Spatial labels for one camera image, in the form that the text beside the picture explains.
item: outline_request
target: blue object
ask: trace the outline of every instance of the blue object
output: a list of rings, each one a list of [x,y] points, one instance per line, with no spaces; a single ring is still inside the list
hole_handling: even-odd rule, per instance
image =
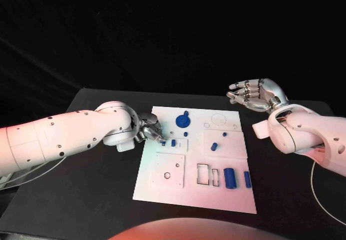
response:
[[[191,125],[191,118],[189,116],[189,112],[185,111],[184,115],[179,115],[176,120],[175,120],[175,124],[181,127],[181,128],[186,128]]]
[[[228,189],[237,189],[235,170],[233,168],[225,168],[224,173],[225,173],[225,187]]]
[[[247,188],[251,189],[251,174],[248,171],[244,172],[244,177],[245,177]]]
[[[218,143],[215,142],[211,146],[211,150],[215,151],[217,150],[217,147],[218,147]]]

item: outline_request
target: circular hole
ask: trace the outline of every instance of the circular hole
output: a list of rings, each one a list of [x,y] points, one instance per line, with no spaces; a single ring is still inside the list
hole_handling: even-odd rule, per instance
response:
[[[338,152],[339,152],[339,154],[342,154],[342,153],[345,152],[345,145],[342,145],[342,146],[339,147]]]

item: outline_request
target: white board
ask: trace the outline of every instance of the white board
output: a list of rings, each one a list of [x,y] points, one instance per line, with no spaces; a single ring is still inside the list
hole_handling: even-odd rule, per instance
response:
[[[191,125],[181,128],[176,125],[176,118],[185,111],[189,112]],[[146,141],[133,199],[257,214],[253,188],[247,188],[244,178],[244,172],[250,171],[250,168],[238,112],[160,106],[155,106],[152,112],[158,115],[163,135],[169,140],[166,146],[152,140]],[[184,147],[172,147],[172,139],[176,139],[176,143],[184,143],[181,145]],[[211,151],[214,142],[218,142],[218,148]],[[169,182],[171,179],[165,179],[166,169],[171,167],[171,171],[175,171],[179,168],[173,168],[173,163],[181,156],[185,156],[185,159],[181,158],[185,162],[184,185],[178,185],[182,177],[178,178],[179,180],[172,178],[172,182]],[[155,168],[158,161],[169,167],[160,170]],[[208,185],[198,184],[198,164],[208,165]],[[227,188],[225,168],[235,170],[235,189]],[[220,186],[214,186],[212,183],[217,174],[212,169],[218,170]],[[159,179],[159,184],[156,180],[153,183],[153,176]]]

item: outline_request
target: robotic hand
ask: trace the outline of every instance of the robotic hand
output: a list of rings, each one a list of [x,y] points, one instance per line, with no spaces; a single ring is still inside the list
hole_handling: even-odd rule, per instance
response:
[[[284,153],[310,157],[326,169],[346,176],[346,118],[320,116],[302,105],[290,104],[277,83],[266,79],[238,82],[227,96],[233,104],[270,114],[253,125],[260,139],[267,137]]]
[[[132,150],[134,139],[165,141],[152,113],[137,115],[120,101],[0,128],[0,176],[81,153],[100,143]]]

